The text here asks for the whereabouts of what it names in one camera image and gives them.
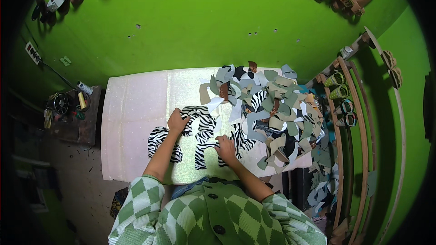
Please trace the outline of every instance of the electrical outlet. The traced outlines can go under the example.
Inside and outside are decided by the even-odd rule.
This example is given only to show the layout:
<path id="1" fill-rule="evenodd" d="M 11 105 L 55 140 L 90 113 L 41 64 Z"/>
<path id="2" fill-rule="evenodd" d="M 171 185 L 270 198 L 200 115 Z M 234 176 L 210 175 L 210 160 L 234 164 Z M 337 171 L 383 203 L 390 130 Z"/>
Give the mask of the electrical outlet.
<path id="1" fill-rule="evenodd" d="M 35 62 L 35 64 L 38 65 L 39 61 L 41 60 L 41 56 L 39 56 L 38 52 L 36 52 L 35 47 L 32 45 L 30 41 L 26 44 L 25 51 L 32 58 L 33 62 Z"/>

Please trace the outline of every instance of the table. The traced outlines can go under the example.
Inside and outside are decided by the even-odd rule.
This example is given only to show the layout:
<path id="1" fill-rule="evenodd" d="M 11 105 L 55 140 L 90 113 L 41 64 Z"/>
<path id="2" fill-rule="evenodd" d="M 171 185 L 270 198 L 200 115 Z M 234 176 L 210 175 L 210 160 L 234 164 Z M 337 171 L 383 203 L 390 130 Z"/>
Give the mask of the table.
<path id="1" fill-rule="evenodd" d="M 260 68 L 258 72 L 272 68 Z M 281 74 L 280 69 L 273 69 Z M 102 114 L 102 174 L 104 180 L 131 182 L 140 176 L 148 164 L 147 142 L 150 132 L 158 126 L 166 127 L 175 107 L 200 106 L 200 79 L 209 81 L 218 68 L 193 68 L 167 71 L 155 71 L 110 78 Z M 230 134 L 231 124 L 242 122 L 241 119 L 229 122 L 232 105 L 221 104 L 212 116 L 220 115 L 222 128 L 215 136 Z M 198 125 L 193 123 L 193 134 Z M 237 179 L 228 167 L 218 166 L 218 156 L 213 148 L 204 152 L 206 170 L 194 169 L 194 152 L 197 141 L 194 136 L 182 137 L 179 141 L 183 151 L 183 160 L 170 163 L 165 184 L 188 184 L 204 176 L 216 176 L 227 180 Z M 266 145 L 257 142 L 247 153 L 242 153 L 240 160 L 257 177 L 275 174 L 273 167 L 265 170 L 257 162 L 266 156 Z M 296 167 L 309 167 L 312 158 L 309 155 L 297 158 L 293 165 L 284 171 Z"/>
<path id="2" fill-rule="evenodd" d="M 100 104 L 100 96 L 102 87 L 92 86 L 91 105 L 89 109 L 84 112 L 85 119 L 79 120 L 72 114 L 67 114 L 62 117 L 61 121 L 52 120 L 50 127 L 50 134 L 62 141 L 76 143 L 85 146 L 95 145 L 95 128 L 97 124 L 97 113 Z M 65 94 L 74 97 L 76 89 L 70 90 Z"/>

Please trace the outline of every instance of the jeans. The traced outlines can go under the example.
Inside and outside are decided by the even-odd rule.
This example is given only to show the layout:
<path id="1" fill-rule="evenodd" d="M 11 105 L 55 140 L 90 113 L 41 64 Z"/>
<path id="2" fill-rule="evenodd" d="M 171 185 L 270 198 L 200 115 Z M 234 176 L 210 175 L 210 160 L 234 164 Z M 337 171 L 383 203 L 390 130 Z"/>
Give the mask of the jeans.
<path id="1" fill-rule="evenodd" d="M 208 178 L 208 177 L 203 177 L 201 179 L 199 179 L 198 181 L 195 181 L 191 184 L 186 184 L 186 185 L 178 185 L 175 189 L 174 192 L 171 196 L 171 200 L 173 199 L 177 199 L 178 197 L 182 196 L 183 194 L 185 194 L 185 192 L 191 190 L 194 186 L 196 186 L 197 184 L 201 184 L 204 181 L 206 182 L 210 182 L 210 183 L 216 183 L 216 182 L 221 182 L 223 184 L 232 184 L 235 185 L 239 188 L 241 188 L 244 192 L 245 192 L 245 188 L 243 187 L 242 183 L 240 180 L 235 180 L 235 181 L 226 181 L 224 179 L 220 179 L 217 177 L 212 177 L 212 178 Z"/>

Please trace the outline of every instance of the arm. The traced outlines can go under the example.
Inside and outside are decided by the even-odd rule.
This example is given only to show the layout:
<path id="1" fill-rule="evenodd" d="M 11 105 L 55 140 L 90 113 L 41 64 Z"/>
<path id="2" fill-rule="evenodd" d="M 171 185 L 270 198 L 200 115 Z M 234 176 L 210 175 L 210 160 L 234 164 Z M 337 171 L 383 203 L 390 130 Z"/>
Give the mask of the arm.
<path id="1" fill-rule="evenodd" d="M 269 188 L 258 177 L 254 176 L 254 174 L 246 169 L 245 166 L 236 158 L 234 140 L 228 139 L 226 135 L 219 136 L 216 139 L 218 139 L 219 142 L 219 148 L 215 148 L 218 155 L 236 173 L 245 188 L 247 188 L 253 196 L 253 199 L 262 202 L 266 197 L 274 194 L 271 188 Z"/>
<path id="2" fill-rule="evenodd" d="M 174 109 L 168 120 L 168 128 L 170 131 L 168 132 L 167 137 L 163 140 L 163 143 L 156 150 L 156 153 L 151 157 L 150 162 L 144 170 L 144 174 L 152 175 L 159 181 L 163 181 L 165 172 L 170 164 L 174 145 L 189 119 L 191 119 L 191 117 L 187 117 L 183 120 L 180 116 L 180 109 Z"/>
<path id="3" fill-rule="evenodd" d="M 161 182 L 170 163 L 174 144 L 189 119 L 183 120 L 178 108 L 171 114 L 168 136 L 151 158 L 143 176 L 134 179 L 129 186 L 129 193 L 109 235 L 109 244 L 151 244 L 153 241 L 156 233 L 154 226 L 165 193 Z"/>
<path id="4" fill-rule="evenodd" d="M 215 150 L 233 169 L 253 198 L 262 203 L 273 220 L 278 221 L 288 244 L 325 245 L 327 237 L 301 210 L 283 194 L 274 192 L 239 162 L 235 155 L 235 142 L 226 135 L 217 137 L 220 147 Z"/>

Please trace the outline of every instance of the person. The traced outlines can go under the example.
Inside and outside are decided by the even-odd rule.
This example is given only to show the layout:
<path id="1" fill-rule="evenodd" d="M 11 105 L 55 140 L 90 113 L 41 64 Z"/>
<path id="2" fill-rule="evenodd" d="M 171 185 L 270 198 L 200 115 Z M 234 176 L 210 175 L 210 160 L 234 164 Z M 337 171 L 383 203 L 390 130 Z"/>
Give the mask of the person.
<path id="1" fill-rule="evenodd" d="M 176 108 L 168 120 L 169 132 L 144 174 L 130 185 L 128 196 L 109 235 L 109 244 L 311 244 L 327 237 L 283 194 L 275 194 L 236 158 L 235 144 L 217 137 L 218 155 L 236 173 L 241 187 L 225 181 L 201 183 L 160 210 L 174 144 L 189 121 Z"/>

